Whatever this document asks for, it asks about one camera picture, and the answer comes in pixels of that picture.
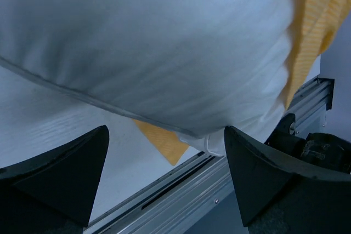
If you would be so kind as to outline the white pillow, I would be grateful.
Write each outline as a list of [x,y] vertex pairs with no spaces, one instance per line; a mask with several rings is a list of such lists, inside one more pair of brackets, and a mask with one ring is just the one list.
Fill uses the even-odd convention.
[[285,112],[296,0],[1,0],[1,67],[225,154]]

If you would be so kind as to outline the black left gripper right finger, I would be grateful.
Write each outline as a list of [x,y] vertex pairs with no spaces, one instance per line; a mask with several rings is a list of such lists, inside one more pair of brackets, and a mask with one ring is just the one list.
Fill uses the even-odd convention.
[[350,173],[294,158],[235,127],[224,138],[245,227],[350,226]]

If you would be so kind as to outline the orange Mickey Mouse pillowcase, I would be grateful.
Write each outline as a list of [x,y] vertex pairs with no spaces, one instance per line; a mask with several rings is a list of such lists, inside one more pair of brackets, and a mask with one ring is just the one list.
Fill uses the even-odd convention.
[[293,47],[290,77],[284,91],[289,106],[294,93],[307,77],[315,59],[333,42],[336,32],[350,11],[350,0],[305,0],[299,18],[302,36]]

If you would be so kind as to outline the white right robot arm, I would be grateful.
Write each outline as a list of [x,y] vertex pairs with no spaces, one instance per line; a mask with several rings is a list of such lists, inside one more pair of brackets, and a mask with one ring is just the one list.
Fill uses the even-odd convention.
[[283,117],[265,144],[318,167],[350,173],[350,142],[326,133],[299,138],[295,121],[293,113]]

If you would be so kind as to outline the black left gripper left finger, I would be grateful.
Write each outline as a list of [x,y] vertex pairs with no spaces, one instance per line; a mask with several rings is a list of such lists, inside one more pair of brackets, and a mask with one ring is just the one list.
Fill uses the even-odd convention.
[[1,168],[1,227],[87,227],[109,138],[102,125]]

